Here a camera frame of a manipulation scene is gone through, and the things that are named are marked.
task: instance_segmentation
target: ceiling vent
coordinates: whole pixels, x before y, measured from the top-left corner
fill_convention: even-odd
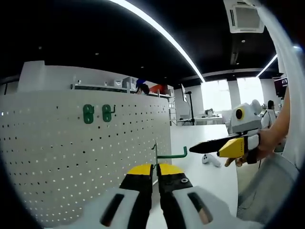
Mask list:
[[[255,7],[242,0],[224,0],[231,33],[263,33],[264,24]]]

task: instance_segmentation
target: pegboard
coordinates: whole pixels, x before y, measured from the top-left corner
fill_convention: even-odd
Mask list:
[[[94,106],[85,124],[82,108]],[[116,112],[102,119],[102,106]],[[70,224],[134,166],[171,154],[166,99],[101,91],[0,96],[0,152],[26,209],[44,227]],[[171,163],[170,159],[159,162]]]

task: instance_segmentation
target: black ceiling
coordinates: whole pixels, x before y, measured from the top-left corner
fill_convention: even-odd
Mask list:
[[[266,28],[263,34],[230,33],[223,0],[129,2],[159,22],[201,73],[263,68],[275,54]],[[24,61],[34,60],[171,85],[195,75],[153,27],[108,0],[5,1],[0,14],[1,77],[19,74]],[[276,73],[277,63],[271,69]]]

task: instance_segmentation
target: monitor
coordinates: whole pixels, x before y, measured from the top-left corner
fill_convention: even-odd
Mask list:
[[[185,101],[187,103],[186,94],[185,94],[185,88],[183,87],[182,84],[181,84],[181,89],[182,89],[182,98],[183,98],[183,101]]]

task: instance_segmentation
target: desk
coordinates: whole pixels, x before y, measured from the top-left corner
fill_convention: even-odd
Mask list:
[[[197,126],[171,126],[172,154],[183,153],[201,141],[207,141],[227,136],[225,125],[197,125]],[[188,152],[187,157],[173,159],[173,165],[185,171],[193,186],[200,186],[223,200],[233,216],[237,213],[238,186],[235,163],[224,167],[225,158],[219,158],[222,166],[214,167],[212,164],[202,164],[202,155]],[[166,222],[160,207],[158,185],[154,185],[152,194],[152,210],[147,222],[147,229],[166,229]]]
[[[204,118],[200,118],[200,117],[195,117],[195,125],[205,125],[205,123],[211,122],[212,124],[223,124],[223,115],[222,114],[218,114],[218,117],[204,117]],[[183,120],[179,120],[177,121],[178,123],[190,123],[188,125],[191,125],[191,118],[188,119],[183,119]]]

